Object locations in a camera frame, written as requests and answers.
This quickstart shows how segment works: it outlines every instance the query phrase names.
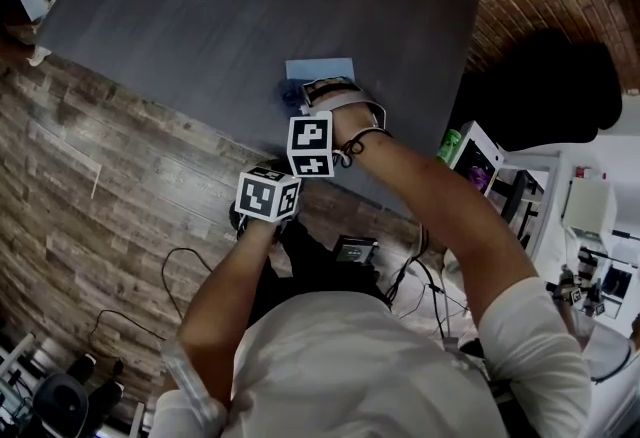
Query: wrist band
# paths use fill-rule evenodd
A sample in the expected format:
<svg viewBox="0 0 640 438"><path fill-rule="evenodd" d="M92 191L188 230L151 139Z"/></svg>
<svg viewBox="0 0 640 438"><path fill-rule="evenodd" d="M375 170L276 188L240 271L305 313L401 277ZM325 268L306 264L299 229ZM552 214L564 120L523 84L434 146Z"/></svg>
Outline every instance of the wrist band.
<svg viewBox="0 0 640 438"><path fill-rule="evenodd" d="M359 155L364 151L364 145L360 141L363 136L369 134L370 132L382 132L386 134L390 138L393 136L389 133L389 131L385 129L381 129L379 127L369 127L368 129L363 129L358 132L353 138L347 141L342 147L338 150L333 151L333 165L336 166L338 164L338 159L341 159L340 164L342 164L343 168L348 168L353 164L353 156Z"/></svg>

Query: hand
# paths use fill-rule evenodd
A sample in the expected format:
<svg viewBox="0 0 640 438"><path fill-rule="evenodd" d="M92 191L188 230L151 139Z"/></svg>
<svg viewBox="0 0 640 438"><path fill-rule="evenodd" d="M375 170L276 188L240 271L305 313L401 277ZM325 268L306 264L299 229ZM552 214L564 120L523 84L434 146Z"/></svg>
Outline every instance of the hand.
<svg viewBox="0 0 640 438"><path fill-rule="evenodd" d="M340 95L340 93L342 90L330 91L320 97L316 103ZM367 104L350 104L339 107L331 111L331 114L333 115L333 139L336 148L342 147L362 129L373 127L375 123Z"/></svg>

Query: blue paper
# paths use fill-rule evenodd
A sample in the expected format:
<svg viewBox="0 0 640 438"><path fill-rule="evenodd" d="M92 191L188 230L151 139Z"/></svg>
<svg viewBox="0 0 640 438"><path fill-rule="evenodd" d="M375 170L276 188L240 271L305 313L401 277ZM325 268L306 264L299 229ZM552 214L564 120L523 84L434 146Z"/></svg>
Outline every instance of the blue paper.
<svg viewBox="0 0 640 438"><path fill-rule="evenodd" d="M347 77L355 82L351 58L293 59L286 63L287 79L314 81L327 77Z"/></svg>

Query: wooden floor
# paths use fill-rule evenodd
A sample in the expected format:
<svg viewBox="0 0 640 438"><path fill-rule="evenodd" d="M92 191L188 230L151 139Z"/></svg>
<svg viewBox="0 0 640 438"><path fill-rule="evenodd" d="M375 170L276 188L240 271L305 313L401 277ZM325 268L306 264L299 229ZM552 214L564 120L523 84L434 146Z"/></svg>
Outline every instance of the wooden floor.
<svg viewBox="0 0 640 438"><path fill-rule="evenodd" d="M0 63L0 100L0 312L8 334L35 332L62 368L89 350L102 309L170 337L179 317L162 287L164 256L187 246L211 266L222 259L234 243L227 211L238 174L261 156L55 56L37 69ZM307 184L302 209L302 222L329 247L339 234L377 237L383 283L415 248L414 223L327 183ZM281 250L272 260L289 269ZM178 253L166 274L184 309L206 271ZM421 283L407 283L394 311L416 305ZM434 325L429 300L411 316L425 330ZM105 315L93 345L125 363L117 416L130 420L139 400L153 408L163 373L156 339ZM95 381L112 365L100 359Z"/></svg>

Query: dark table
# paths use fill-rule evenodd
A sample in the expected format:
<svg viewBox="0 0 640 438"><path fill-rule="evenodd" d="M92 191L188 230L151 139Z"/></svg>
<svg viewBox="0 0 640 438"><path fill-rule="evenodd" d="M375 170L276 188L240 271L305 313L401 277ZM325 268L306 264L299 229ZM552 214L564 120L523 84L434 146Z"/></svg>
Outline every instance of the dark table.
<svg viewBox="0 0 640 438"><path fill-rule="evenodd" d="M471 39L476 0L58 0L39 43L251 147L284 152L275 94L287 59L351 57L388 128L436 153ZM333 181L407 210L368 175Z"/></svg>

